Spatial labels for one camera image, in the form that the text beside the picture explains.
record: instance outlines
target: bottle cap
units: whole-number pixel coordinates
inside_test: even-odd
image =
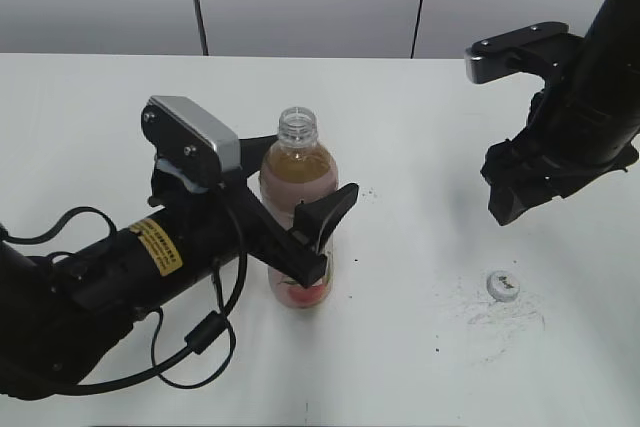
[[[520,293],[520,282],[513,274],[497,270],[487,277],[487,290],[498,302],[513,302]]]

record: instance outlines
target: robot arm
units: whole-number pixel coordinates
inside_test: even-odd
[[[501,225],[555,196],[638,160],[640,0],[605,0],[584,38],[546,22],[484,39],[467,50],[471,80],[542,77],[524,129],[492,146],[482,175]]]
[[[299,205],[285,231],[247,187],[275,136],[240,140],[184,97],[152,97],[142,129],[157,150],[149,203],[163,209],[120,231],[88,207],[34,239],[11,237],[0,226],[0,392],[26,400],[110,392],[202,353],[227,328],[247,253],[305,287],[324,275],[327,259],[319,252],[356,203],[357,185]],[[27,258],[7,245],[46,241],[84,212],[103,215],[110,234],[80,252]],[[126,379],[76,385],[135,321],[237,256],[239,280],[223,312],[210,313],[181,351]]]

